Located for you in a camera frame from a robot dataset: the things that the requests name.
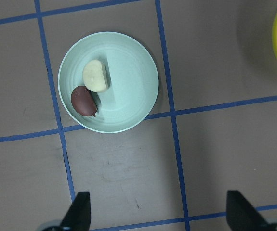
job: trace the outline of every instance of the floor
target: floor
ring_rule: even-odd
[[[0,1],[0,230],[58,224],[90,191],[91,230],[228,231],[240,190],[277,219],[277,0]],[[150,115],[117,134],[63,108],[60,63],[116,31],[154,57]]]

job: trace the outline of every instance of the chocolate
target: chocolate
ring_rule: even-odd
[[[91,92],[85,86],[76,87],[71,94],[72,105],[82,116],[95,116],[98,108]]]

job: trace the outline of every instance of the floor tile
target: floor tile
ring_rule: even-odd
[[[116,134],[66,133],[76,192],[90,191],[91,229],[183,216],[169,118]]]
[[[184,222],[167,224],[167,225],[156,225],[149,226],[139,229],[132,229],[133,231],[185,231]]]
[[[259,212],[268,222],[277,222],[277,209]],[[226,217],[212,218],[206,220],[195,220],[190,222],[191,231],[213,230],[213,231],[231,231]]]
[[[161,7],[176,109],[277,95],[277,1],[163,0]]]
[[[0,136],[54,128],[37,20],[0,25]]]
[[[0,230],[36,230],[71,205],[59,135],[0,143]]]
[[[225,211],[227,190],[254,206],[277,204],[277,102],[180,115],[177,123],[190,215]]]
[[[80,6],[84,4],[91,4],[97,2],[103,2],[107,0],[40,0],[41,10],[49,11],[55,9],[61,9],[72,6]]]
[[[36,8],[32,0],[0,1],[0,19],[35,13]]]
[[[116,31],[138,40],[155,59],[159,72],[160,86],[157,102],[151,114],[169,111],[165,71],[154,1],[145,0],[101,7],[49,16],[43,18],[43,20],[57,92],[58,70],[64,55],[71,46],[89,34],[100,31]],[[76,124],[63,108],[59,97],[58,100],[63,125],[70,126]]]

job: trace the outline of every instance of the dark red potato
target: dark red potato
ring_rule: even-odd
[[[91,92],[85,86],[76,87],[71,94],[72,105],[82,116],[95,116],[98,108]]]

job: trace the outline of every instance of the food item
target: food item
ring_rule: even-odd
[[[108,88],[105,66],[98,60],[92,60],[85,65],[82,78],[90,91],[103,92]]]
[[[82,116],[95,116],[98,108],[91,92],[85,86],[76,87],[71,94],[71,103]]]

